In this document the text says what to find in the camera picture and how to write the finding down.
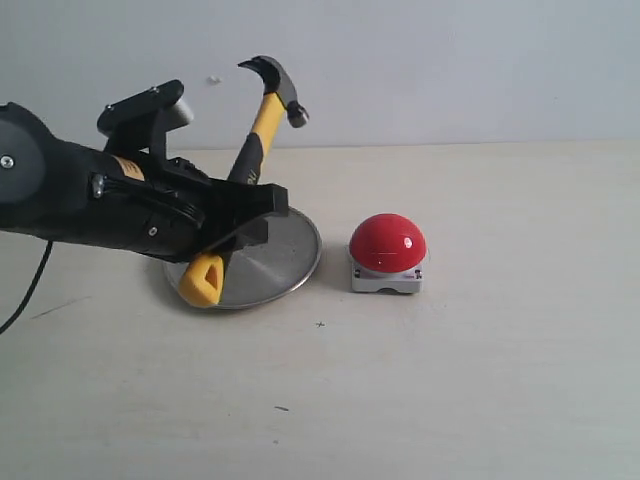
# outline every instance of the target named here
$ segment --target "hammer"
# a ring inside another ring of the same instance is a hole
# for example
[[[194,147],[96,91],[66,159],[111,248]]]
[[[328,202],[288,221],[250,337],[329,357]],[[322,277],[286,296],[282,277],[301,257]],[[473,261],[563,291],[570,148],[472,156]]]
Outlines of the hammer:
[[[309,115],[298,103],[293,81],[277,60],[260,55],[238,66],[260,75],[264,82],[264,94],[251,132],[247,135],[227,180],[255,185],[260,179],[264,158],[269,153],[285,112],[293,128],[306,125]],[[217,305],[230,260],[231,252],[203,252],[197,255],[182,275],[178,286],[180,294],[196,307]]]

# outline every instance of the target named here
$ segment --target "red button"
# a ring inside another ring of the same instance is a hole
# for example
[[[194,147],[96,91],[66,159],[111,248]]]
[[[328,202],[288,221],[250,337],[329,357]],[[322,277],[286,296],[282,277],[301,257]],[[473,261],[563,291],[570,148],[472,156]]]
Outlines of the red button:
[[[362,222],[351,237],[353,259],[368,270],[398,273],[418,265],[427,254],[427,242],[408,218],[381,213]]]

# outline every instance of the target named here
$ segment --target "black rubber grip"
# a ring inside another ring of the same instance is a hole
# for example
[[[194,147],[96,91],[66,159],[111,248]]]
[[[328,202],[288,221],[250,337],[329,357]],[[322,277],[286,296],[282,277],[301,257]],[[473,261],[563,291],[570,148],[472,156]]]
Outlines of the black rubber grip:
[[[260,179],[260,166],[264,158],[262,142],[257,133],[251,132],[240,149],[227,180],[255,185]]]

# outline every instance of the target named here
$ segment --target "table surface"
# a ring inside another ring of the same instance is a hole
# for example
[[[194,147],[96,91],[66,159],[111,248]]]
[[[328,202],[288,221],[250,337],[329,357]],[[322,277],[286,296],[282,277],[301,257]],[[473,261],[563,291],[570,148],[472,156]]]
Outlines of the table surface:
[[[224,176],[235,152],[183,154]],[[640,478],[640,142],[265,168],[324,252],[264,307],[194,312],[156,262],[56,245],[0,337],[3,478]],[[345,246],[379,212],[424,230],[423,293],[349,292]],[[0,317],[43,248],[0,234]]]

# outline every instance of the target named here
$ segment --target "round metal plate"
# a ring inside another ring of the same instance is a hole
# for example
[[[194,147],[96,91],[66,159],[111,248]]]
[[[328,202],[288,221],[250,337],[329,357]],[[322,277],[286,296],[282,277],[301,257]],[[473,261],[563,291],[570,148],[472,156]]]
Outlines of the round metal plate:
[[[276,300],[300,287],[314,272],[322,253],[315,225],[300,211],[268,217],[269,242],[233,253],[218,305],[210,309],[243,309]],[[187,265],[165,263],[169,283],[177,290]]]

